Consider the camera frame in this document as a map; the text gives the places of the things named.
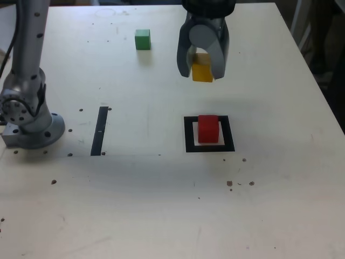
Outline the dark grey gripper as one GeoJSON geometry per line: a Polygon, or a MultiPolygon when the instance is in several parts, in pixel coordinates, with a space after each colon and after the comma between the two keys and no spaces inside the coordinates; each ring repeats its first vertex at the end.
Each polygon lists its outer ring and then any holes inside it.
{"type": "Polygon", "coordinates": [[[190,76],[194,54],[196,48],[199,48],[210,56],[213,78],[223,78],[229,41],[229,31],[224,17],[205,18],[187,13],[186,20],[180,28],[177,46],[177,66],[181,76],[190,76]]]}

